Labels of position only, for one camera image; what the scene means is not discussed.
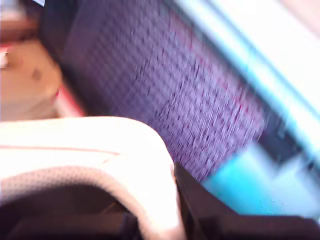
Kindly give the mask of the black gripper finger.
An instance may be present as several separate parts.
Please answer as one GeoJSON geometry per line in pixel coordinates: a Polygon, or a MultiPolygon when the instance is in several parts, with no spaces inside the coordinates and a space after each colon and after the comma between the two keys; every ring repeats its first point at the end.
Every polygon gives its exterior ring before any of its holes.
{"type": "Polygon", "coordinates": [[[240,236],[227,232],[226,220],[235,212],[211,195],[178,162],[174,176],[180,198],[180,212],[188,240],[239,240],[240,236]]]}
{"type": "Polygon", "coordinates": [[[121,222],[118,227],[119,240],[138,240],[139,226],[137,218],[133,215],[122,214],[121,222]]]}

